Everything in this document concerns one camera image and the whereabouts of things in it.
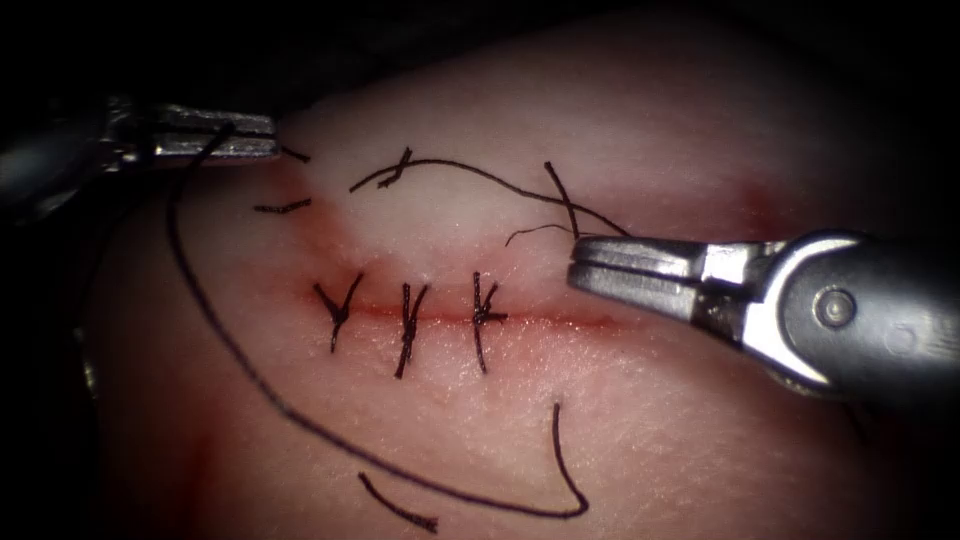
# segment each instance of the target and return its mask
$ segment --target pale skin surface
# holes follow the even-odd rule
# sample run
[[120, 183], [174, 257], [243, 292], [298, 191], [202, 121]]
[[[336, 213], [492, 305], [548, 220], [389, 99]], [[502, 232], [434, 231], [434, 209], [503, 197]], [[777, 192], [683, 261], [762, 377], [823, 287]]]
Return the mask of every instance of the pale skin surface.
[[[323, 100], [283, 142], [312, 157], [187, 185], [193, 267], [256, 368], [318, 423], [460, 490], [576, 508], [570, 520], [484, 508], [384, 474], [272, 408], [201, 318], [173, 264], [163, 201], [125, 224], [86, 314], [99, 374], [104, 501], [122, 534], [426, 538], [357, 480], [440, 518], [446, 538], [813, 538], [891, 531], [895, 483], [836, 404], [783, 390], [680, 324], [564, 286], [562, 207], [444, 167], [351, 194], [413, 160], [474, 165], [571, 198], [637, 235], [781, 238], [819, 226], [902, 230], [881, 135], [826, 86], [702, 21], [618, 15], [547, 32]], [[825, 186], [834, 186], [829, 192]], [[257, 204], [313, 204], [279, 216]], [[584, 230], [612, 234], [581, 216]], [[342, 302], [337, 352], [312, 286]], [[497, 281], [477, 366], [472, 281]], [[396, 380], [401, 284], [429, 283]]]

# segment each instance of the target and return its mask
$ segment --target skin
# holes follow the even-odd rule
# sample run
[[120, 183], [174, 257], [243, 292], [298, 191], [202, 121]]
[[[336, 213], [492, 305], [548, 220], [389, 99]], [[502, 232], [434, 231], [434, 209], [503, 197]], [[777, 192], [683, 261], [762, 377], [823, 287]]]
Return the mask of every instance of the skin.
[[[207, 171], [186, 187], [187, 256], [224, 325], [296, 409], [381, 458], [460, 490], [570, 519], [454, 500], [392, 477], [284, 419], [202, 319], [173, 263], [163, 196], [118, 231], [85, 317], [98, 376], [102, 508], [134, 536], [424, 538], [373, 500], [439, 517], [457, 538], [861, 538], [892, 534], [896, 475], [835, 403], [802, 398], [682, 324], [564, 286], [561, 206], [476, 175], [415, 167], [387, 189], [347, 188], [412, 160], [451, 159], [571, 199], [637, 235], [789, 238], [836, 226], [916, 232], [893, 209], [897, 140], [761, 44], [691, 16], [618, 14], [497, 45], [324, 99], [286, 119], [312, 157]], [[869, 197], [863, 193], [869, 191]], [[286, 215], [252, 211], [306, 197]], [[612, 234], [580, 214], [580, 228]], [[342, 302], [334, 355], [314, 283]], [[509, 314], [481, 332], [471, 276]], [[427, 293], [413, 357], [401, 285]]]

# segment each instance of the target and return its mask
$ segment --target black suture thread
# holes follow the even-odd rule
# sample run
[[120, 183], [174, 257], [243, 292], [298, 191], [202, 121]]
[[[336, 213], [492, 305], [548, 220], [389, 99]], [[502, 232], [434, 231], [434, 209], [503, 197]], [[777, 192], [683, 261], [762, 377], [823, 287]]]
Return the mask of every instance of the black suture thread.
[[397, 164], [396, 170], [393, 171], [388, 178], [377, 182], [377, 189], [390, 187], [391, 184], [400, 179], [400, 175], [403, 174], [403, 169], [407, 166], [407, 163], [410, 163], [410, 156], [413, 155], [413, 150], [410, 150], [408, 146], [404, 151], [403, 155], [400, 156], [400, 163]]
[[427, 294], [429, 285], [424, 285], [417, 294], [417, 299], [413, 303], [413, 310], [410, 310], [410, 285], [403, 284], [403, 346], [400, 348], [400, 363], [397, 365], [397, 371], [393, 376], [397, 379], [403, 378], [403, 370], [410, 362], [413, 355], [413, 340], [417, 337], [417, 313], [420, 312], [420, 303], [423, 302], [423, 296]]
[[287, 212], [293, 212], [298, 208], [303, 208], [304, 206], [310, 206], [310, 203], [312, 202], [313, 202], [313, 199], [310, 199], [308, 197], [306, 199], [303, 199], [302, 201], [295, 201], [283, 206], [266, 206], [266, 205], [258, 204], [257, 206], [253, 207], [253, 211], [262, 212], [265, 214], [286, 214]]
[[480, 272], [473, 273], [473, 343], [477, 347], [477, 361], [480, 362], [480, 372], [487, 374], [487, 363], [483, 359], [483, 344], [480, 342], [480, 326], [487, 321], [499, 321], [503, 324], [507, 318], [506, 313], [494, 313], [491, 300], [493, 293], [497, 292], [500, 285], [494, 281], [490, 290], [487, 291], [487, 297], [480, 302]]
[[[560, 224], [557, 224], [557, 223], [548, 223], [548, 224], [546, 224], [546, 225], [540, 225], [539, 227], [534, 227], [534, 228], [532, 228], [532, 229], [521, 229], [521, 230], [519, 230], [519, 231], [513, 231], [512, 233], [510, 233], [510, 236], [507, 238], [507, 242], [506, 242], [505, 244], [503, 244], [503, 247], [509, 246], [509, 245], [510, 245], [510, 242], [513, 241], [513, 238], [514, 238], [515, 236], [519, 236], [519, 235], [521, 235], [521, 234], [532, 233], [532, 232], [540, 231], [540, 230], [543, 230], [543, 229], [549, 229], [549, 228], [560, 229], [560, 230], [566, 231], [566, 232], [568, 232], [568, 233], [573, 233], [573, 231], [571, 231], [570, 229], [564, 227], [563, 225], [560, 225]], [[600, 233], [592, 233], [592, 232], [580, 231], [580, 236], [597, 236], [598, 234], [600, 234]]]
[[[541, 195], [541, 194], [539, 194], [539, 193], [534, 193], [534, 192], [532, 192], [532, 191], [527, 191], [527, 190], [525, 190], [525, 189], [518, 188], [517, 186], [514, 186], [513, 184], [507, 182], [506, 180], [504, 180], [504, 179], [502, 179], [502, 178], [500, 178], [500, 177], [498, 177], [498, 176], [495, 176], [495, 175], [493, 175], [493, 174], [490, 174], [490, 173], [488, 173], [488, 172], [486, 172], [486, 171], [484, 171], [484, 170], [482, 170], [482, 169], [478, 169], [477, 167], [474, 167], [474, 166], [472, 166], [472, 165], [467, 165], [467, 164], [464, 164], [464, 163], [458, 163], [458, 162], [456, 162], [456, 161], [451, 161], [451, 160], [448, 160], [448, 159], [415, 159], [415, 160], [413, 160], [413, 161], [408, 161], [408, 162], [406, 162], [406, 163], [403, 163], [402, 165], [401, 165], [401, 164], [397, 164], [397, 165], [391, 165], [391, 166], [389, 166], [389, 167], [384, 167], [383, 169], [380, 169], [379, 171], [375, 171], [375, 172], [373, 172], [373, 173], [370, 173], [370, 174], [367, 175], [364, 179], [362, 179], [362, 180], [360, 180], [359, 182], [357, 182], [356, 184], [350, 186], [350, 193], [353, 193], [354, 191], [360, 189], [361, 187], [363, 187], [363, 186], [366, 185], [367, 183], [371, 182], [372, 180], [374, 180], [376, 177], [378, 177], [378, 176], [380, 176], [380, 175], [383, 175], [383, 174], [386, 174], [386, 173], [390, 173], [390, 172], [395, 172], [397, 169], [409, 169], [410, 167], [419, 167], [419, 166], [421, 166], [421, 165], [444, 165], [444, 166], [447, 166], [447, 167], [454, 167], [454, 168], [461, 169], [461, 170], [464, 170], [464, 171], [467, 171], [467, 172], [471, 172], [471, 173], [476, 174], [476, 175], [478, 175], [478, 176], [482, 176], [483, 178], [486, 178], [487, 180], [490, 180], [490, 181], [492, 181], [492, 182], [495, 182], [496, 184], [498, 184], [498, 185], [500, 185], [500, 186], [502, 186], [502, 187], [504, 187], [504, 188], [506, 188], [506, 189], [509, 189], [510, 191], [516, 193], [517, 195], [519, 195], [519, 196], [521, 196], [521, 197], [525, 197], [525, 198], [528, 198], [528, 199], [534, 199], [534, 200], [537, 200], [537, 201], [541, 201], [541, 202], [545, 202], [545, 203], [550, 203], [550, 204], [559, 204], [559, 205], [562, 205], [562, 206], [568, 206], [568, 205], [564, 204], [564, 202], [563, 202], [561, 199], [555, 199], [555, 198], [553, 198], [553, 197], [548, 197], [548, 196], [546, 196], [546, 195]], [[596, 212], [596, 211], [594, 211], [594, 210], [591, 210], [591, 209], [589, 209], [589, 208], [587, 208], [587, 207], [581, 206], [581, 205], [576, 204], [576, 203], [571, 203], [571, 204], [569, 204], [569, 207], [570, 207], [570, 208], [573, 208], [574, 210], [576, 210], [576, 211], [578, 211], [578, 212], [583, 212], [584, 214], [587, 214], [588, 216], [593, 216], [593, 217], [599, 219], [599, 220], [600, 220], [601, 222], [603, 222], [606, 226], [608, 226], [608, 227], [610, 227], [611, 229], [615, 230], [618, 234], [621, 234], [621, 235], [623, 235], [623, 236], [631, 236], [630, 233], [628, 233], [623, 227], [620, 227], [619, 225], [617, 225], [616, 223], [614, 223], [614, 222], [611, 221], [610, 219], [604, 217], [603, 215], [601, 215], [600, 213], [598, 213], [598, 212]]]
[[363, 487], [367, 488], [367, 493], [379, 501], [380, 504], [386, 506], [388, 510], [409, 521], [410, 523], [413, 523], [417, 527], [426, 529], [433, 534], [437, 534], [437, 524], [439, 523], [440, 518], [421, 516], [420, 514], [415, 514], [409, 510], [404, 510], [396, 504], [388, 501], [386, 497], [381, 495], [380, 492], [373, 487], [373, 483], [370, 482], [370, 479], [367, 478], [367, 475], [363, 474], [362, 472], [357, 473], [357, 478], [363, 482]]
[[308, 156], [308, 155], [306, 155], [306, 154], [301, 154], [300, 152], [297, 152], [296, 150], [291, 150], [291, 149], [287, 148], [286, 146], [281, 146], [281, 147], [280, 147], [280, 151], [283, 152], [284, 154], [286, 154], [286, 155], [288, 155], [288, 156], [290, 156], [290, 157], [292, 157], [292, 158], [300, 161], [301, 163], [310, 163], [310, 156]]
[[214, 310], [213, 304], [210, 302], [210, 298], [207, 296], [207, 293], [203, 287], [200, 286], [200, 281], [197, 279], [197, 275], [194, 273], [193, 267], [190, 265], [190, 261], [187, 259], [186, 251], [184, 250], [183, 246], [183, 238], [180, 235], [178, 207], [183, 194], [184, 186], [186, 185], [186, 181], [190, 178], [191, 173], [195, 172], [200, 164], [203, 163], [203, 160], [205, 160], [214, 149], [223, 144], [223, 141], [230, 136], [232, 129], [232, 124], [224, 126], [220, 133], [218, 133], [218, 135], [214, 137], [213, 140], [211, 140], [210, 143], [204, 148], [203, 152], [201, 152], [200, 155], [198, 155], [196, 159], [191, 162], [190, 166], [184, 171], [184, 174], [180, 175], [180, 177], [178, 177], [173, 183], [173, 186], [170, 190], [170, 195], [167, 198], [166, 212], [164, 214], [165, 231], [177, 270], [179, 270], [180, 276], [183, 278], [184, 285], [187, 287], [190, 295], [197, 303], [197, 308], [200, 310], [201, 315], [207, 321], [210, 329], [227, 349], [227, 352], [237, 362], [237, 366], [240, 367], [244, 375], [246, 375], [246, 377], [257, 388], [260, 394], [270, 403], [270, 406], [272, 406], [278, 414], [286, 418], [290, 423], [308, 433], [313, 434], [316, 437], [327, 441], [346, 454], [362, 461], [366, 461], [370, 465], [387, 474], [401, 478], [424, 489], [446, 495], [453, 499], [479, 506], [485, 506], [488, 508], [503, 510], [506, 512], [516, 512], [526, 516], [543, 517], [549, 519], [570, 519], [581, 516], [587, 512], [590, 509], [590, 503], [587, 501], [587, 498], [583, 495], [583, 493], [581, 493], [580, 490], [578, 490], [574, 485], [573, 480], [567, 473], [566, 465], [563, 463], [563, 455], [560, 452], [559, 403], [555, 403], [553, 406], [553, 451], [554, 457], [557, 460], [557, 466], [560, 470], [560, 474], [567, 483], [567, 487], [570, 489], [571, 493], [573, 493], [579, 503], [577, 508], [573, 510], [545, 510], [533, 506], [498, 501], [490, 497], [461, 491], [439, 482], [423, 478], [404, 469], [403, 467], [394, 465], [393, 463], [378, 457], [376, 454], [351, 443], [344, 437], [338, 435], [336, 432], [331, 431], [323, 425], [315, 422], [305, 413], [296, 409], [290, 403], [287, 403], [283, 397], [281, 397], [280, 394], [272, 386], [270, 386], [266, 379], [264, 379], [260, 372], [254, 367], [253, 362], [250, 360], [250, 357], [247, 356], [247, 353], [244, 352], [237, 340], [227, 330], [226, 326], [224, 326], [223, 321], [220, 319], [220, 316], [217, 314], [216, 310]]
[[567, 214], [570, 215], [570, 229], [573, 230], [573, 240], [576, 241], [580, 238], [580, 228], [577, 227], [577, 214], [573, 210], [573, 203], [570, 202], [570, 197], [567, 196], [567, 190], [563, 187], [560, 177], [557, 176], [557, 171], [553, 170], [553, 165], [547, 161], [543, 164], [543, 168], [547, 170], [550, 179], [557, 186], [557, 191], [560, 192], [560, 200], [563, 201], [563, 206], [567, 209]]
[[343, 300], [343, 306], [338, 306], [336, 302], [331, 300], [330, 297], [327, 296], [327, 293], [323, 292], [323, 288], [319, 283], [313, 284], [313, 290], [320, 296], [323, 305], [326, 306], [327, 311], [330, 312], [330, 318], [333, 319], [333, 332], [330, 335], [330, 354], [336, 351], [337, 335], [340, 334], [340, 327], [350, 318], [350, 301], [353, 300], [353, 293], [357, 290], [357, 285], [360, 284], [361, 279], [363, 279], [363, 272], [357, 274], [356, 279], [354, 279], [350, 285], [350, 289], [347, 290], [347, 297]]

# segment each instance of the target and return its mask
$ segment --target surgical instrument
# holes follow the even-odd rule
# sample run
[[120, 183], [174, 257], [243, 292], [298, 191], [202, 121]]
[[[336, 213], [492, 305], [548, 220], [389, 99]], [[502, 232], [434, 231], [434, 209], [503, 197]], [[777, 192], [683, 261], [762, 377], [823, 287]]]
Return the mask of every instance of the surgical instrument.
[[577, 241], [568, 284], [678, 319], [806, 395], [960, 398], [960, 285], [945, 250], [823, 230], [793, 241]]

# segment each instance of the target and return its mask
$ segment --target forceps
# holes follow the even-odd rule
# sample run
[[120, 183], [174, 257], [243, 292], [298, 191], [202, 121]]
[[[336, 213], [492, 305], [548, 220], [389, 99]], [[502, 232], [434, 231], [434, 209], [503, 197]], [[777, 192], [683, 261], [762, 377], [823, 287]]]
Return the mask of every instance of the forceps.
[[567, 283], [688, 323], [804, 395], [960, 398], [960, 272], [942, 246], [853, 231], [701, 243], [579, 239]]
[[233, 134], [204, 166], [246, 165], [280, 155], [265, 115], [109, 96], [46, 118], [0, 154], [0, 211], [18, 224], [43, 219], [89, 182], [108, 175], [185, 167], [225, 124]]

